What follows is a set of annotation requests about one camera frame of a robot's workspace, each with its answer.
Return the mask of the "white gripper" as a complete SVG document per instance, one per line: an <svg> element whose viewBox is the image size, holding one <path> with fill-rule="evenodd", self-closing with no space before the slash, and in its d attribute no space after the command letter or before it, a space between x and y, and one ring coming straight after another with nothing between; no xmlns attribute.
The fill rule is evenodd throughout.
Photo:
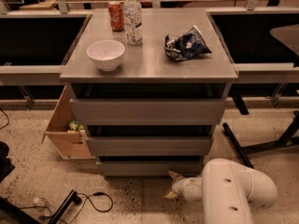
<svg viewBox="0 0 299 224"><path fill-rule="evenodd" d="M183 196L187 201L200 202L202 200L202 178L184 177L175 171L169 171L172 181L169 189L165 193L166 199L174 199Z"/></svg>

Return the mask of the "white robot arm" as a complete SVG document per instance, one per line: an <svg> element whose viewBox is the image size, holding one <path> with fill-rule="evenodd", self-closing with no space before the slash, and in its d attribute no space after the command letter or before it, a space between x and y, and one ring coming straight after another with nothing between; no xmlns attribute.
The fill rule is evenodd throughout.
<svg viewBox="0 0 299 224"><path fill-rule="evenodd" d="M268 175L226 159L209 161L200 176L169 174L173 181L164 197L202 202L204 224L254 224L249 205L270 208L278 198Z"/></svg>

